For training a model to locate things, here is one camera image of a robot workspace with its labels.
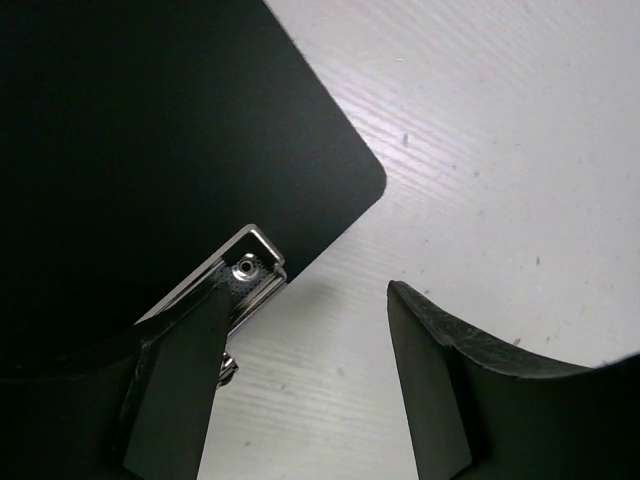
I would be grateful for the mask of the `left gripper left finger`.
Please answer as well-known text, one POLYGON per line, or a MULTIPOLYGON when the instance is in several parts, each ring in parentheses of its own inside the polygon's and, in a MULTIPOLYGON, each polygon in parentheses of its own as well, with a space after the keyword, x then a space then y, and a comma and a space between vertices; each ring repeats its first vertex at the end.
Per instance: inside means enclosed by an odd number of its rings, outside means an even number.
POLYGON ((74 353, 1 370, 5 479, 193 479, 217 390, 231 295, 202 285, 74 353))

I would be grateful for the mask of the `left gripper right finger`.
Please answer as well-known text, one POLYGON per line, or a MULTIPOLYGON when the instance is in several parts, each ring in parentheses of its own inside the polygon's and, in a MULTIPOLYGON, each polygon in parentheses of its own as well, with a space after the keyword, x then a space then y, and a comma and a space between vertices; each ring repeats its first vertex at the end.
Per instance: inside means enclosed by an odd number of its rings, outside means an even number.
POLYGON ((635 479, 639 359, 526 351, 393 281, 387 311, 422 479, 635 479))

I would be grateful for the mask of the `black mat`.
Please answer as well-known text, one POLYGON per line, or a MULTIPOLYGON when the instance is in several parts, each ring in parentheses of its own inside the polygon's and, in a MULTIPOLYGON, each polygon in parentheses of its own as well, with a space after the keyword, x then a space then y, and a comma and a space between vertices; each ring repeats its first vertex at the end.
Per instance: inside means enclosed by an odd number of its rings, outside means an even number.
POLYGON ((385 186, 262 1, 5 1, 1 368, 129 327, 249 224, 296 277, 385 186))

